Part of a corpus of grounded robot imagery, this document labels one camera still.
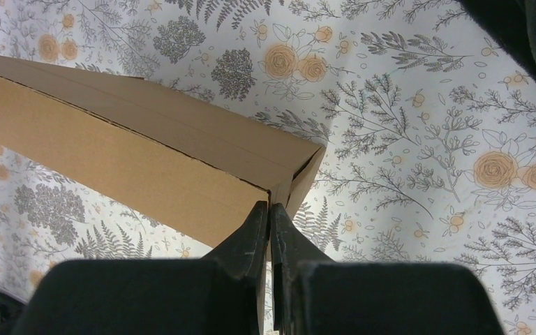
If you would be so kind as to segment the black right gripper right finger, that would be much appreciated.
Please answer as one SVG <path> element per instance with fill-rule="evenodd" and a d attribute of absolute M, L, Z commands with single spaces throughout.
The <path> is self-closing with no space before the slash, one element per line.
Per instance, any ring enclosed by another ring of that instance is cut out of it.
<path fill-rule="evenodd" d="M 270 246 L 274 329 L 281 334 L 308 334 L 304 289 L 299 278 L 309 262 L 332 259 L 293 224 L 285 207 L 270 207 Z"/>

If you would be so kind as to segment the brown cardboard box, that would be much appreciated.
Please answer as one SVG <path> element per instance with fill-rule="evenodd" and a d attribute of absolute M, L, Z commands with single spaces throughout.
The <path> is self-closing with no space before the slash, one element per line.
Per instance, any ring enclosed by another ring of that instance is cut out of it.
<path fill-rule="evenodd" d="M 211 247 L 254 204 L 293 216 L 317 143 L 136 77 L 0 56 L 0 144 Z M 229 334 L 211 324 L 216 265 L 70 260 L 14 334 Z"/>

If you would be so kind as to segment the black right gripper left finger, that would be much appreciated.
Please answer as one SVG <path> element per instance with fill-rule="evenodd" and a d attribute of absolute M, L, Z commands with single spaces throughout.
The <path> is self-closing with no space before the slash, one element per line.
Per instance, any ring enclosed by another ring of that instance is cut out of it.
<path fill-rule="evenodd" d="M 254 204 L 243 224 L 203 259 L 216 271 L 211 280 L 211 324 L 229 334 L 264 329 L 269 204 Z"/>

